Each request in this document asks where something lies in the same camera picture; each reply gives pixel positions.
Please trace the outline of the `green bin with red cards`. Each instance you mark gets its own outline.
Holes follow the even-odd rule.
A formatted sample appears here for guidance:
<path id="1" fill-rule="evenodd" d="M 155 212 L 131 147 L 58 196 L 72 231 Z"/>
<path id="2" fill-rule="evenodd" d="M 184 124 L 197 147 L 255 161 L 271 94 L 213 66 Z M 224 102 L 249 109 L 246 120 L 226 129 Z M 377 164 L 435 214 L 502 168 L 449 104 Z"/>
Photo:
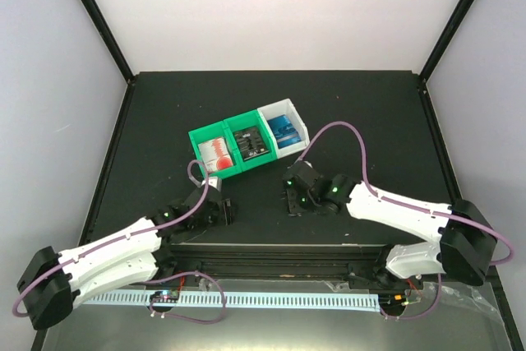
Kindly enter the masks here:
<path id="1" fill-rule="evenodd" d="M 225 121 L 191 130 L 188 135 L 196 158 L 208 174 L 225 179 L 242 172 L 241 155 Z"/>

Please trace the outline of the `white bin with blue cards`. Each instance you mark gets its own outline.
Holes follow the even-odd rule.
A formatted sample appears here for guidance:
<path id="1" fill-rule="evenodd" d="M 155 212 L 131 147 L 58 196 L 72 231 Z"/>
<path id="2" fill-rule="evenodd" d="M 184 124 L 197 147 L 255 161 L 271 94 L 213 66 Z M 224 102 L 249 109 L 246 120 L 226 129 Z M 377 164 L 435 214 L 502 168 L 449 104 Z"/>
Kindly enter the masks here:
<path id="1" fill-rule="evenodd" d="M 307 127 L 291 99 L 282 99 L 257 109 L 270 134 L 276 157 L 304 151 L 310 143 Z"/>

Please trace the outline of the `green bin with black cards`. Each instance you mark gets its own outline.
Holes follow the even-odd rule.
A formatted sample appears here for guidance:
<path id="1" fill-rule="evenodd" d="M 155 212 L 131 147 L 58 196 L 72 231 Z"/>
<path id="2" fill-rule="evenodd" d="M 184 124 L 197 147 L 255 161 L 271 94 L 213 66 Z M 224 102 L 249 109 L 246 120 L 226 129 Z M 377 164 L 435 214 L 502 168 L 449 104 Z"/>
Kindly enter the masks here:
<path id="1" fill-rule="evenodd" d="M 226 118 L 224 121 L 233 138 L 243 172 L 277 159 L 270 132 L 257 110 Z"/>

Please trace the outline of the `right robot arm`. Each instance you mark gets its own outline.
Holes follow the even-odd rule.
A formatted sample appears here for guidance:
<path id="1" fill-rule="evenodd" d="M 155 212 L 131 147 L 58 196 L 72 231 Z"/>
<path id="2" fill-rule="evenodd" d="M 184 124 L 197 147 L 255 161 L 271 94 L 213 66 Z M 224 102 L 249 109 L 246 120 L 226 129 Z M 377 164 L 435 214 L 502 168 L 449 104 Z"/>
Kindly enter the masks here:
<path id="1" fill-rule="evenodd" d="M 442 274 L 480 286 L 495 264 L 497 233 L 471 201 L 459 199 L 451 205 L 419 201 L 345 174 L 327 178 L 305 161 L 286 170 L 283 186 L 291 215 L 345 213 L 419 238 L 418 243 L 384 248 L 373 268 L 375 281 L 384 288 L 417 275 Z"/>

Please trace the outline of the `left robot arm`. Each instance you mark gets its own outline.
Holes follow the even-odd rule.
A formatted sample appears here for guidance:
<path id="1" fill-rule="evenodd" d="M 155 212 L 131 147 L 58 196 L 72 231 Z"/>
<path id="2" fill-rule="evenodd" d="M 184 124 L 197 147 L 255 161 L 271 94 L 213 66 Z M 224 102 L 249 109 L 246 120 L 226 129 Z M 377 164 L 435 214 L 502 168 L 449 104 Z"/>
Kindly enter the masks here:
<path id="1" fill-rule="evenodd" d="M 104 238 L 60 252 L 44 247 L 17 282 L 12 314 L 44 330 L 103 293 L 199 276 L 199 269 L 179 268 L 172 246 L 230 225 L 235 214 L 236 206 L 220 188 L 204 183 L 187 198 L 171 201 Z"/>

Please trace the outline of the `red white card stack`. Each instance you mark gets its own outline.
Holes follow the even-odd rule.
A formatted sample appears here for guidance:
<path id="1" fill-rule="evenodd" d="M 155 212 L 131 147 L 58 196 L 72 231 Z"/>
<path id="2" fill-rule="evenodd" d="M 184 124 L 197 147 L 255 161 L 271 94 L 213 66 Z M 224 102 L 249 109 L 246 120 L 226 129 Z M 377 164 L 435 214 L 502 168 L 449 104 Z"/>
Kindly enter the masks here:
<path id="1" fill-rule="evenodd" d="M 227 143 L 222 136 L 201 142 L 198 150 L 208 173 L 217 173 L 234 166 Z"/>

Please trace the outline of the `blue card stack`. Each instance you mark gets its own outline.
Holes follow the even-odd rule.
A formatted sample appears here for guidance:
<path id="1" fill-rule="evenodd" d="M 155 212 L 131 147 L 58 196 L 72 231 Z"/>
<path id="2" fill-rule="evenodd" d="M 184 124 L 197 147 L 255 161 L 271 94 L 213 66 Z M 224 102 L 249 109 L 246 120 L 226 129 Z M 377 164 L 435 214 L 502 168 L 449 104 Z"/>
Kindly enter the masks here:
<path id="1" fill-rule="evenodd" d="M 280 115 L 267 122 L 279 149 L 297 144 L 302 140 L 287 115 Z"/>

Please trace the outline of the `black card stack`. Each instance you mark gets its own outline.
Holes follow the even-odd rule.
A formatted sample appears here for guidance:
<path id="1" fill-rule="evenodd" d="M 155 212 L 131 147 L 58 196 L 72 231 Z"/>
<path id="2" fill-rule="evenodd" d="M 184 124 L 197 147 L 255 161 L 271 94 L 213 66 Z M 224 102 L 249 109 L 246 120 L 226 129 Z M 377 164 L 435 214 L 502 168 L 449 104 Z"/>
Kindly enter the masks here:
<path id="1" fill-rule="evenodd" d="M 272 159 L 270 143 L 260 124 L 238 129 L 233 137 L 243 163 L 267 163 Z"/>

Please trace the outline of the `left controller board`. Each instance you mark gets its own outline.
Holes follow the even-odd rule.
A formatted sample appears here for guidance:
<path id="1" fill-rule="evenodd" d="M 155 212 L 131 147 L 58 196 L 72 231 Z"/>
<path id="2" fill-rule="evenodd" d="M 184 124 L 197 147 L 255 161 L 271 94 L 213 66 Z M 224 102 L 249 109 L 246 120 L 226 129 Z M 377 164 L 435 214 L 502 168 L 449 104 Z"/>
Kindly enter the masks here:
<path id="1" fill-rule="evenodd" d="M 179 299 L 177 290 L 159 290 L 152 294 L 150 302 L 154 307 L 174 306 Z"/>

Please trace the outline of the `controller board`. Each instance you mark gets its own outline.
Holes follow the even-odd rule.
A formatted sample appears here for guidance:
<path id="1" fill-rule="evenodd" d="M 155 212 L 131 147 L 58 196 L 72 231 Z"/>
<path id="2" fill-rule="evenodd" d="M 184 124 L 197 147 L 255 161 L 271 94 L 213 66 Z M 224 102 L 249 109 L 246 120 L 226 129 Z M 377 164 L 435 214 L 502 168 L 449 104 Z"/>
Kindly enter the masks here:
<path id="1" fill-rule="evenodd" d="M 150 302 L 154 307 L 174 306 L 179 299 L 177 290 L 159 290 L 152 294 Z"/>
<path id="2" fill-rule="evenodd" d="M 382 294 L 379 296 L 379 303 L 390 306 L 407 306 L 409 304 L 409 300 L 404 294 Z"/>

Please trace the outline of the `right controller board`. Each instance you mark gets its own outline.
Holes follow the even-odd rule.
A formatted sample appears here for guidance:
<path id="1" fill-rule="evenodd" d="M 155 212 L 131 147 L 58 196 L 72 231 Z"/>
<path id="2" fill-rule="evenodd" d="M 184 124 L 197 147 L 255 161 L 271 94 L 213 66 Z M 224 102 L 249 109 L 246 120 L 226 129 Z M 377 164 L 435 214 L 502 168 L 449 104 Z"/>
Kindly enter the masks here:
<path id="1" fill-rule="evenodd" d="M 379 303 L 390 306 L 407 306 L 409 304 L 409 300 L 404 294 L 382 294 L 379 296 Z"/>

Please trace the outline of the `left black frame post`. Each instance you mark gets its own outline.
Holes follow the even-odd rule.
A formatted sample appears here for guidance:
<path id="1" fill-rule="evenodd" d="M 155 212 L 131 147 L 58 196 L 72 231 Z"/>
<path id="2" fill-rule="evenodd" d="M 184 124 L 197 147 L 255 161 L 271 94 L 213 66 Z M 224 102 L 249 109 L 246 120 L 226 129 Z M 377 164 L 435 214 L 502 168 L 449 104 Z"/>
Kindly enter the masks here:
<path id="1" fill-rule="evenodd" d="M 125 56 L 120 49 L 117 40 L 115 39 L 113 32 L 111 31 L 103 13 L 101 12 L 96 0 L 80 0 L 91 21 L 93 22 L 95 29 L 98 31 L 100 38 L 103 40 L 107 50 L 109 51 L 112 59 L 114 60 L 118 70 L 120 71 L 123 79 L 127 84 L 132 83 L 135 80 L 135 75 L 132 72 Z"/>

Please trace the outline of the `black frame post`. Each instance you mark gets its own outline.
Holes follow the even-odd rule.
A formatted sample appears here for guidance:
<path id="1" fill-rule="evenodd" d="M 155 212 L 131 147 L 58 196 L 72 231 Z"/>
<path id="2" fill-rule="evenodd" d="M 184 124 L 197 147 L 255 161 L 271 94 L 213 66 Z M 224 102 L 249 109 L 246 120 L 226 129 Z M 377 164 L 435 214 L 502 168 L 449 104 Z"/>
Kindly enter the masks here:
<path id="1" fill-rule="evenodd" d="M 475 0 L 458 0 L 456 3 L 444 29 L 419 73 L 419 78 L 424 83 L 427 83 L 430 80 L 432 73 L 436 70 L 436 67 L 464 21 L 464 18 L 468 15 L 474 2 Z"/>
<path id="2" fill-rule="evenodd" d="M 103 40 L 107 50 L 109 51 L 112 59 L 114 60 L 118 70 L 120 71 L 123 79 L 127 84 L 132 83 L 135 80 L 135 75 L 132 72 L 125 56 L 120 49 L 117 40 L 115 39 L 113 32 L 111 31 L 103 13 L 101 12 L 96 0 L 80 0 L 91 21 L 93 22 L 95 29 L 98 31 L 100 38 Z"/>

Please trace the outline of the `right black frame post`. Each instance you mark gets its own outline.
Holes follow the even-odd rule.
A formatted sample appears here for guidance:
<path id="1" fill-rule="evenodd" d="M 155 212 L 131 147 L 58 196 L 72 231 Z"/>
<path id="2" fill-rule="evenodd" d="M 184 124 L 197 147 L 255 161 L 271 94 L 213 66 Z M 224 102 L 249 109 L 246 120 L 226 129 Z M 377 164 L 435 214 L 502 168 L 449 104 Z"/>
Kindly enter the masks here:
<path id="1" fill-rule="evenodd" d="M 458 0 L 456 3 L 444 29 L 419 73 L 419 78 L 424 83 L 427 83 L 430 80 L 432 73 L 436 70 L 436 67 L 464 21 L 464 18 L 468 15 L 474 2 L 475 0 Z"/>

